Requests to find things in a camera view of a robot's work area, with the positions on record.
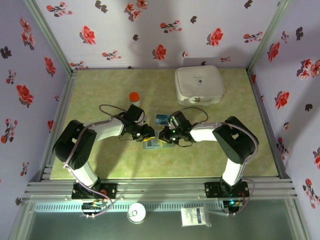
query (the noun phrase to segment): glass panel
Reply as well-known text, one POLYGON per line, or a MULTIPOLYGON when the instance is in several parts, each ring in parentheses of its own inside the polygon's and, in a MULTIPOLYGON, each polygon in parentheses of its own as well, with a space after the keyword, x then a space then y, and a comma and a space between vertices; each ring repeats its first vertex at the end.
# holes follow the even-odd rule
POLYGON ((141 224, 126 212, 109 212, 96 219, 82 213, 34 213, 28 240, 291 240, 295 239, 283 200, 253 200, 236 217, 210 215, 212 226, 181 227, 179 211, 147 212, 141 224))

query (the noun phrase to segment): green table surface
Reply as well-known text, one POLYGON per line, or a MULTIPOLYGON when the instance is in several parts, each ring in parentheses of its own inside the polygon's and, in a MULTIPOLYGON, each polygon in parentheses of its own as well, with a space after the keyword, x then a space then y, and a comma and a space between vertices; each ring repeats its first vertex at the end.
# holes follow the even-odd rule
MULTIPOLYGON (((225 93, 219 103, 201 106, 207 111, 207 123, 224 121, 236 116, 259 139, 257 156, 248 164, 247 176, 278 175, 258 111, 252 88, 244 68, 219 69, 225 93)), ((175 69, 90 69, 77 74, 64 127, 71 120, 82 123, 97 122, 109 116, 99 110, 100 104, 111 104, 123 109, 130 106, 129 94, 138 92, 147 123, 154 129, 156 114, 171 114, 180 110, 175 90, 175 69)), ((105 107, 105 111, 119 111, 105 107)), ((205 115, 196 109, 183 111, 191 123, 205 115)), ((96 142, 89 163, 101 179, 110 178, 174 178, 219 177, 225 170, 227 157, 215 141, 196 142, 191 147, 143 149, 136 141, 119 141, 109 137, 96 142)), ((50 179, 72 179, 57 158, 50 179)))

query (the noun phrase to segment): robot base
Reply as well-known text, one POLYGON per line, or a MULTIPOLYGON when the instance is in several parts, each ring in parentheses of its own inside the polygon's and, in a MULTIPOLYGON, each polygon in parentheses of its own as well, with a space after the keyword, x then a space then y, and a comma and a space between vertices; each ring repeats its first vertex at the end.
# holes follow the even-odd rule
MULTIPOLYGON (((116 199, 117 194, 117 184, 116 183, 100 183, 99 187, 96 189, 94 186, 92 187, 93 190, 97 192, 101 192, 107 195, 111 199, 116 199)), ((82 187, 79 183, 73 183, 73 190, 72 190, 72 199, 103 199, 101 195, 93 193, 91 191, 86 190, 82 187)))
POLYGON ((248 184, 245 181, 240 181, 231 191, 227 192, 223 183, 205 182, 204 191, 207 198, 247 198, 250 196, 248 184))

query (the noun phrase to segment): bottle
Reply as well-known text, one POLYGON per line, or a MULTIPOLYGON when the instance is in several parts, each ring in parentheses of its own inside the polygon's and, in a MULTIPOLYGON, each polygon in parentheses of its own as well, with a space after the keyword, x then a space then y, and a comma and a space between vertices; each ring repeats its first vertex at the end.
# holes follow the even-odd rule
POLYGON ((129 95, 131 104, 140 107, 139 94, 137 92, 132 92, 129 95))

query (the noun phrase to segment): label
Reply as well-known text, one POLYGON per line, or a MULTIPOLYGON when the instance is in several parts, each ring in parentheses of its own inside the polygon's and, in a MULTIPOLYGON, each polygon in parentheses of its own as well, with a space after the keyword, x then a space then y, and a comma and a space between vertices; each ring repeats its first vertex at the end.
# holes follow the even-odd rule
POLYGON ((206 215, 204 207, 181 208, 182 226, 205 225, 206 215))

